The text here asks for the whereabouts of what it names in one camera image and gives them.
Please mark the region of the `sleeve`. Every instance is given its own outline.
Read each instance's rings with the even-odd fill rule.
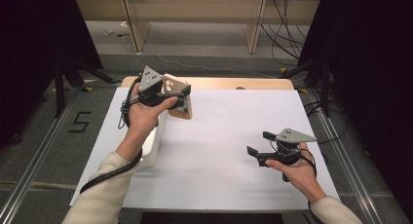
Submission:
[[[358,217],[340,201],[333,197],[325,197],[310,205],[313,214],[325,224],[361,223]]]
[[[109,154],[89,180],[127,165],[116,152]],[[138,166],[83,192],[67,212],[63,223],[118,223],[118,215]]]

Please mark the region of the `wrist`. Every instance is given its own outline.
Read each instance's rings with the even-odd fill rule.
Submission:
[[[124,140],[116,149],[116,153],[128,161],[133,161],[148,136],[143,131],[127,131]]]
[[[312,186],[305,187],[302,193],[309,200],[310,204],[327,196],[318,183]]]

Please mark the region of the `gray triangular controller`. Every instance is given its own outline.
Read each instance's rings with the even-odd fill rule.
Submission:
[[[142,73],[142,79],[140,81],[139,90],[144,92],[152,86],[163,82],[164,76],[154,71],[149,66],[146,66]]]
[[[287,143],[299,143],[299,142],[313,142],[317,141],[315,137],[309,136],[305,133],[295,131],[292,129],[284,129],[277,135],[277,140]]]

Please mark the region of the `metal rail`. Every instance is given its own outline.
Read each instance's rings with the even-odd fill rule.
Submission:
[[[310,91],[310,95],[313,101],[319,100],[319,97],[315,91]],[[338,133],[330,119],[326,118],[322,111],[318,113],[318,116],[325,133],[328,135],[328,138],[334,139],[338,137]],[[340,138],[332,140],[331,143],[368,223],[384,223]]]
[[[26,171],[21,177],[19,183],[15,187],[13,193],[10,195],[8,200],[3,204],[0,213],[0,223],[11,223],[16,213],[19,210],[25,195],[27,194],[28,189],[30,188],[31,182],[37,175],[40,167],[43,165],[48,152],[58,134],[58,131],[61,128],[61,124],[66,119],[68,110],[70,109],[73,100],[76,95],[79,93],[80,89],[72,89],[67,97],[67,105],[63,109],[62,113],[58,118],[55,118],[51,127],[49,128],[46,136],[44,137],[42,143],[40,144],[36,154],[28,165]]]

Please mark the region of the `white sheet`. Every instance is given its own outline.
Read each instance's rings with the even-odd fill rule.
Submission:
[[[115,150],[122,135],[114,131],[128,89],[119,88],[79,186]],[[308,209],[307,200],[282,174],[261,168],[246,146],[273,152],[262,131],[291,128],[312,135],[296,91],[192,90],[193,119],[167,115],[156,164],[131,181],[124,207],[168,211],[285,212]],[[337,191],[316,143],[318,180],[328,195]]]

